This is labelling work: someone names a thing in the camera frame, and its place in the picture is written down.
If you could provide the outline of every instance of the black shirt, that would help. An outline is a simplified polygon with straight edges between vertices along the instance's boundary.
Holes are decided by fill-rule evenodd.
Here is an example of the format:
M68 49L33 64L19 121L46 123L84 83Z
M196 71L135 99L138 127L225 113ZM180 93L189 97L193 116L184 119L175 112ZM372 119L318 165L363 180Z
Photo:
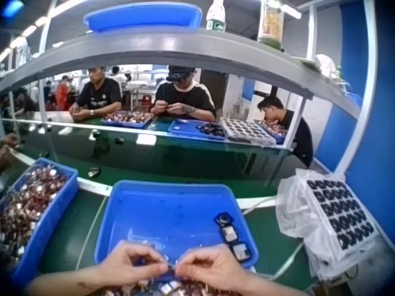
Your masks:
M289 130L293 116L294 112L287 110L283 121L280 122L286 130ZM296 130L294 142L296 143L294 155L309 167L313 161L313 140L310 128L303 117L301 118L299 127Z
M115 102L121 102L121 99L119 84L113 79L105 78L99 89L95 89L92 82L85 84L78 97L77 104L80 107L87 105L88 109L94 110Z
M207 110L217 116L214 103L212 102L209 90L197 82L193 82L193 86L188 91L179 91L172 82L163 81L158 86L155 101L166 101L169 105L175 103L186 104L201 110ZM164 112L162 116L173 116L182 119L195 119L188 114L168 114Z

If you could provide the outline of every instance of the green work surface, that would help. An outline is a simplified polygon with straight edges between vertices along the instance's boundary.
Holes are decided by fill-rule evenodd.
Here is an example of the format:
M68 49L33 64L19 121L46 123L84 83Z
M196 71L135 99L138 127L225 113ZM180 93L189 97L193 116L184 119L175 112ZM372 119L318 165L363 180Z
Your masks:
M280 179L294 175L303 164L287 151L261 149L244 145L158 137L155 146L136 144L136 134L102 132L96 141L89 140L90 129L74 128L66 135L64 127L51 132L29 131L29 125L16 124L25 140L23 154L38 158L44 151L50 159L78 169L88 178L91 167L101 167L99 183L114 185L121 179L178 183L221 183L229 186L237 198L274 195ZM114 138L122 136L122 146ZM10 182L26 166L16 161ZM107 197L80 190L60 219L41 260L40 271L73 270L94 264L98 238ZM258 208L246 215L249 228L260 252L256 270L275 274L300 244L283 235L277 224L274 207ZM316 281L310 276L307 255L302 249L294 263L278 282L297 289L307 289Z

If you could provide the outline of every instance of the worker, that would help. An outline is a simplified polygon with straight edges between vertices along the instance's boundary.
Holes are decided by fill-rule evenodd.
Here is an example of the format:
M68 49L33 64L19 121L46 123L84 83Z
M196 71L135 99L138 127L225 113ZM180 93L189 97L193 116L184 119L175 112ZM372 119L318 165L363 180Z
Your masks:
M258 104L258 109L265 112L266 119L277 121L285 130L289 130L294 112L285 109L279 98L272 96L265 97ZM293 141L296 143L293 154L305 166L309 167L313 161L313 140L310 128L304 118L301 118Z
M169 76L156 90L151 112L183 119L215 121L217 116L209 90L193 80L194 68L169 66Z
M133 266L134 262L143 257L149 259L146 261L150 264ZM76 271L40 275L29 283L24 295L92 295L105 287L133 287L138 281L151 280L167 271L167 261L153 248L123 241L100 265ZM15 291L15 287L10 286L7 274L1 270L0 273L2 273L0 284L5 295L21 295ZM246 271L226 245L188 252L176 265L175 274L178 277L204 282L218 290L232 291L244 296L305 295Z
M37 111L37 106L34 103L33 99L29 96L28 91L25 88L20 88L16 92L16 107L19 108L18 111L15 112L15 116L22 115L26 112L35 112Z
M56 104L58 110L66 111L67 98L69 96L69 77L67 75L62 76L62 81L57 85L56 88Z
M118 66L112 67L110 78L114 79L119 84L119 89L121 91L121 97L122 97L122 83L126 83L126 78L125 78L125 76L119 74L119 67Z
M69 108L75 121L103 117L121 109L119 84L104 76L104 67L89 69L90 82L85 84L78 100Z

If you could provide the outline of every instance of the gray shelf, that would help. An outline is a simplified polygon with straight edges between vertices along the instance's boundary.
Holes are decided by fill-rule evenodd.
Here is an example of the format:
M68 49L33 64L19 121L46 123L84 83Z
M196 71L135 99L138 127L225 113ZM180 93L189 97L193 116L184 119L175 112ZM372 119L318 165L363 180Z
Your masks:
M93 33L65 42L0 81L0 92L33 80L100 65L184 65L231 73L328 100L353 117L360 108L330 80L256 41L205 29L155 27Z

